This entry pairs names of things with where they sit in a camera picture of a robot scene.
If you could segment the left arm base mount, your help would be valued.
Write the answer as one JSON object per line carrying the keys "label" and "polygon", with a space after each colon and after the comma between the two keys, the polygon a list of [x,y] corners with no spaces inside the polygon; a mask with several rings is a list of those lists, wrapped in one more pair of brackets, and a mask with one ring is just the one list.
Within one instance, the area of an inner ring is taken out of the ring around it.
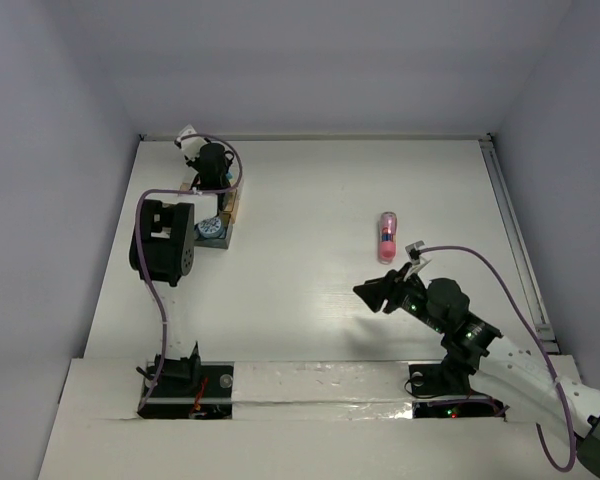
{"label": "left arm base mount", "polygon": [[195,344],[189,357],[166,359],[158,383],[138,415],[151,420],[232,418],[233,363],[203,363]]}

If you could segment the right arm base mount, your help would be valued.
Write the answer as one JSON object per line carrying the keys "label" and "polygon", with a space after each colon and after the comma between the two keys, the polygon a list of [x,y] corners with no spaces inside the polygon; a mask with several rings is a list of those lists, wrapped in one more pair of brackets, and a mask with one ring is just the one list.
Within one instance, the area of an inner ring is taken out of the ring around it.
{"label": "right arm base mount", "polygon": [[504,418],[507,407],[469,386],[462,373],[445,370],[441,363],[409,365],[404,390],[413,400],[415,419]]}

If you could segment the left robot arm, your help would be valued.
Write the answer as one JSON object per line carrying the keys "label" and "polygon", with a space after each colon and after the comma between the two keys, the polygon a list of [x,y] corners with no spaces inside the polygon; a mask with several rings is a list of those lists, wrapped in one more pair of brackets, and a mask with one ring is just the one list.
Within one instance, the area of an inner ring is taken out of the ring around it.
{"label": "left robot arm", "polygon": [[[183,190],[151,188],[140,195],[129,250],[131,268],[138,272],[159,312],[160,353],[155,372],[145,374],[152,382],[166,375],[169,335],[169,314],[156,285],[176,288],[193,267],[196,244],[227,236],[231,221],[223,215],[229,200],[237,196],[244,173],[238,152],[219,138],[189,134],[177,139],[175,146],[195,175]],[[217,236],[203,232],[206,223],[219,226]]]}

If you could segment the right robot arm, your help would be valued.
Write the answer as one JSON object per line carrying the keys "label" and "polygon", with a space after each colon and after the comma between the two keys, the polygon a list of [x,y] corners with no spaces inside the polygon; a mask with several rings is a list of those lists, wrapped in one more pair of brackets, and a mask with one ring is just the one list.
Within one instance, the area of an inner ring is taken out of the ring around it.
{"label": "right robot arm", "polygon": [[468,296],[451,279],[424,284],[408,269],[391,270],[353,291],[372,312],[403,310],[441,335],[444,358],[410,368],[414,396],[490,396],[562,437],[600,479],[600,390],[558,376],[473,314]]}

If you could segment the pink clear tube case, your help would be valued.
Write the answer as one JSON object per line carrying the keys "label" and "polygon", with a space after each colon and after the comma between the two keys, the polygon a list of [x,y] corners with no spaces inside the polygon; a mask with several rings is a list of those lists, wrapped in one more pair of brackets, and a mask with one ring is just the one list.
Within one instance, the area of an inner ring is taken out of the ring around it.
{"label": "pink clear tube case", "polygon": [[397,216],[394,212],[383,212],[378,221],[378,260],[384,264],[393,261],[396,255]]}

